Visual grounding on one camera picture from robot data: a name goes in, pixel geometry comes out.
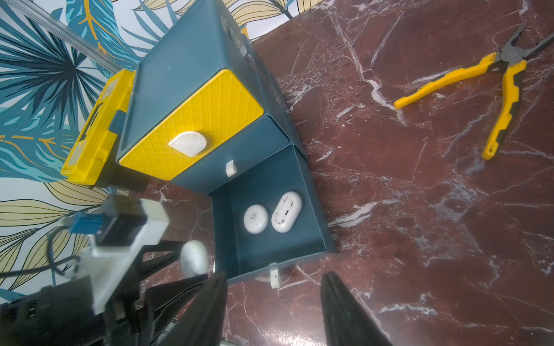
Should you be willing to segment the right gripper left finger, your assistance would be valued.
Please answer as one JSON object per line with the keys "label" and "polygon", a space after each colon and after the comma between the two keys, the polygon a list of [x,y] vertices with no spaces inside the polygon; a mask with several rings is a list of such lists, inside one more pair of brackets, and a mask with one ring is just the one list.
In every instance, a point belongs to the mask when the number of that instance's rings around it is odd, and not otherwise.
{"label": "right gripper left finger", "polygon": [[214,274],[160,345],[220,345],[227,289],[226,274]]}

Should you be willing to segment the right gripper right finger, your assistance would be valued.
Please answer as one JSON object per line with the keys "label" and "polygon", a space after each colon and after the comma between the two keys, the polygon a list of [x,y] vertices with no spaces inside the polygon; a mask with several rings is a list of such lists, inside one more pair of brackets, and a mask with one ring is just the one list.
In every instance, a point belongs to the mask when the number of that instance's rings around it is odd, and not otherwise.
{"label": "right gripper right finger", "polygon": [[323,275],[320,299],[328,345],[392,344],[334,272]]}

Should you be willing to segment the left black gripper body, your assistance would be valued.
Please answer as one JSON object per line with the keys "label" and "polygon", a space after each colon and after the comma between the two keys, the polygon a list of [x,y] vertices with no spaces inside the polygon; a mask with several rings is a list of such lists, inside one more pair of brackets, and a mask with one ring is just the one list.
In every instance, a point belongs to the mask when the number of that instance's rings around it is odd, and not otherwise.
{"label": "left black gripper body", "polygon": [[1,305],[2,345],[157,345],[208,274],[148,288],[140,283],[174,262],[185,243],[145,247],[124,275],[105,311],[92,310],[88,277]]}

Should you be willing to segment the white round case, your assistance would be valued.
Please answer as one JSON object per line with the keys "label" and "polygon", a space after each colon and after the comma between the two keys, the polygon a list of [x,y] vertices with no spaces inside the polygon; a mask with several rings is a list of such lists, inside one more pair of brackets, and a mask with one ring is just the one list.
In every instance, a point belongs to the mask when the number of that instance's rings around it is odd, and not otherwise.
{"label": "white round case", "polygon": [[266,229],[268,222],[268,212],[260,204],[250,206],[243,217],[244,227],[250,234],[260,234]]}
{"label": "white round case", "polygon": [[199,240],[186,242],[180,251],[180,269],[184,278],[209,273],[209,255]]}

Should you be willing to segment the teal bottom drawer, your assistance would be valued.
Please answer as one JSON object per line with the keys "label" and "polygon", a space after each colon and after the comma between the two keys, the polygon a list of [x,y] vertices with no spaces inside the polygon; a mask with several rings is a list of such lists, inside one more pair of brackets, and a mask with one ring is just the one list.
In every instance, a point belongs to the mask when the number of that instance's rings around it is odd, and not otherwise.
{"label": "teal bottom drawer", "polygon": [[[251,234],[244,225],[249,207],[259,204],[273,213],[282,196],[298,193],[302,209],[286,233],[269,224]],[[215,272],[230,283],[268,275],[337,251],[310,174],[307,159],[295,146],[241,174],[210,194],[213,206]]]}

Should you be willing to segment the white oval earphone case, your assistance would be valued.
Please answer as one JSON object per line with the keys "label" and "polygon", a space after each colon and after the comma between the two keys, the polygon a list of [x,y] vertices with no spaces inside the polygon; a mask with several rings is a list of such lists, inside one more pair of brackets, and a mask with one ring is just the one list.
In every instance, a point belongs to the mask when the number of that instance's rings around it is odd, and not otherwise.
{"label": "white oval earphone case", "polygon": [[289,232],[302,210],[303,202],[299,193],[284,193],[271,216],[271,225],[279,233]]}

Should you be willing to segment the teal drawer cabinet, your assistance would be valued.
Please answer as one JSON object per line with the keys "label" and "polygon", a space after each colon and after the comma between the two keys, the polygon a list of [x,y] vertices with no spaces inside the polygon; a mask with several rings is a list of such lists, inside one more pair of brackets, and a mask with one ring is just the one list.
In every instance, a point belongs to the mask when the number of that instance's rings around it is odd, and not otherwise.
{"label": "teal drawer cabinet", "polygon": [[138,64],[117,162],[222,69],[237,76],[262,106],[261,117],[273,118],[289,137],[288,146],[304,154],[281,88],[228,8],[196,1]]}

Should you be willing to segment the yellow top drawer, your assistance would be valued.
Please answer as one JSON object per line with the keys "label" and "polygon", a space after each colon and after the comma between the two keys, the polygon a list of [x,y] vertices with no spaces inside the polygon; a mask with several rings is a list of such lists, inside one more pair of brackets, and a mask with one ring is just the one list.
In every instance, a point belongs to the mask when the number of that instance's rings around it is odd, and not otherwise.
{"label": "yellow top drawer", "polygon": [[172,180],[264,114],[229,69],[222,69],[134,144],[118,162]]}

